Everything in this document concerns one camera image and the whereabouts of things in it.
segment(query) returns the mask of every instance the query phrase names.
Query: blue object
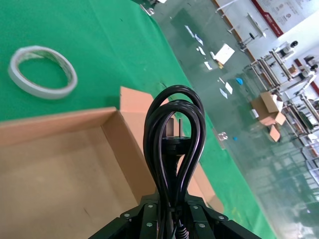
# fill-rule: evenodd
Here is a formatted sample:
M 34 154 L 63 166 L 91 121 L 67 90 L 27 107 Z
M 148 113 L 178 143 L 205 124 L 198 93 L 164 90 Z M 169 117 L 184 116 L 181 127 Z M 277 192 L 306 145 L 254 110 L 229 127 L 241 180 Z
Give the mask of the blue object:
M 243 83 L 244 83 L 244 82 L 243 82 L 243 79 L 241 79 L 241 78 L 236 78 L 236 81 L 237 81 L 238 84 L 241 85 L 241 86 L 242 86 Z

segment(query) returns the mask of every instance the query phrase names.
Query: white wall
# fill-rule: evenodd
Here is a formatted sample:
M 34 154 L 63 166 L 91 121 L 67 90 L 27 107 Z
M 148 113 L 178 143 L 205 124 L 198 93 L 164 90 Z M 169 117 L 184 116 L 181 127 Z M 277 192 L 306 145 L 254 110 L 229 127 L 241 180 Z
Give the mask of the white wall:
M 230 0 L 217 0 L 219 5 L 224 5 Z M 226 16 L 230 22 L 235 26 L 238 22 L 241 25 L 236 28 L 238 34 L 242 39 L 247 39 L 249 33 L 255 33 L 255 30 L 250 25 L 249 21 L 245 19 L 247 13 L 250 13 L 253 18 L 258 22 L 262 29 L 269 28 L 264 18 L 261 16 L 255 5 L 250 0 L 238 0 L 234 4 L 224 9 Z M 268 51 L 274 47 L 280 46 L 285 41 L 292 42 L 297 40 L 299 42 L 296 47 L 296 58 L 302 55 L 304 52 L 312 49 L 319 44 L 319 11 L 308 17 L 293 29 L 285 33 L 283 36 L 277 38 L 272 30 L 266 31 L 266 38 L 260 38 L 253 41 L 248 45 L 248 49 L 251 51 L 255 58 L 262 57 L 268 53 Z

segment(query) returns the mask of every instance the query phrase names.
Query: white paper on floor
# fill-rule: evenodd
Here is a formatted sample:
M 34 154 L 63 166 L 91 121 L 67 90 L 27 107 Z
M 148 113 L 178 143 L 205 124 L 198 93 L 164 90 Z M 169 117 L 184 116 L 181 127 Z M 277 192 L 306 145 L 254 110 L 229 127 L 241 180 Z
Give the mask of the white paper on floor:
M 226 89 L 228 90 L 228 92 L 229 92 L 230 94 L 233 93 L 233 88 L 231 88 L 231 86 L 228 84 L 228 82 L 226 82 L 225 87 L 226 87 Z
M 214 60 L 216 60 L 215 54 L 211 51 L 210 52 L 211 58 L 213 58 Z
M 199 46 L 196 48 L 197 51 L 199 51 L 202 55 L 206 56 L 204 50 Z
M 203 41 L 195 34 L 195 39 L 203 46 Z
M 189 32 L 189 34 L 191 35 L 191 37 L 195 38 L 195 36 L 194 36 L 193 32 L 190 30 L 189 26 L 185 25 L 185 27 L 186 27 L 187 31 Z
M 234 52 L 234 49 L 232 49 L 229 45 L 224 44 L 219 52 L 215 55 L 214 59 L 225 65 Z
M 259 114 L 257 113 L 255 109 L 252 109 L 251 112 L 254 114 L 255 118 L 259 117 Z
M 221 82 L 223 83 L 223 84 L 225 84 L 225 82 L 219 77 L 219 79 L 221 80 Z
M 213 69 L 213 68 L 211 68 L 211 66 L 209 65 L 208 61 L 205 61 L 204 63 L 205 63 L 206 67 L 207 67 L 209 70 L 212 70 L 212 69 Z
M 223 97 L 225 97 L 226 99 L 228 99 L 227 97 L 227 93 L 225 93 L 221 88 L 219 88 L 221 94 L 223 95 Z

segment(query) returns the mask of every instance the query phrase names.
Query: small cardboard box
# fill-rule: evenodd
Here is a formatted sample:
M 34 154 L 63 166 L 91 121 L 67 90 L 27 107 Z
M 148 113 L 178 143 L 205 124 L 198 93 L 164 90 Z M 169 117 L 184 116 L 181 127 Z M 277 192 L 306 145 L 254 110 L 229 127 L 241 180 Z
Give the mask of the small cardboard box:
M 259 115 L 259 122 L 263 125 L 269 126 L 276 123 L 283 125 L 286 120 L 286 117 L 279 112 L 269 92 L 261 93 L 258 98 L 251 102 L 251 105 Z
M 121 111 L 0 123 L 0 238 L 88 238 L 154 193 L 141 150 L 152 100 L 122 88 Z M 200 170 L 190 193 L 222 212 Z

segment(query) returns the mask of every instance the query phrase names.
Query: coiled cable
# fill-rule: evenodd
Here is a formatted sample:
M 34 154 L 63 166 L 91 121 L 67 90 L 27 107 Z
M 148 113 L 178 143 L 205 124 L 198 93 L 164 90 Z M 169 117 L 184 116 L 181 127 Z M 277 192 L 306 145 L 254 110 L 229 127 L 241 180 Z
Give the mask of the coiled cable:
M 169 96 L 181 93 L 192 101 L 174 100 L 162 105 Z M 172 179 L 162 156 L 162 136 L 168 120 L 176 112 L 184 114 L 191 125 L 190 144 L 177 175 Z M 144 156 L 155 181 L 160 198 L 158 239 L 185 238 L 182 223 L 184 203 L 190 179 L 202 154 L 206 139 L 204 108 L 199 96 L 191 88 L 175 85 L 163 90 L 151 104 L 144 128 Z

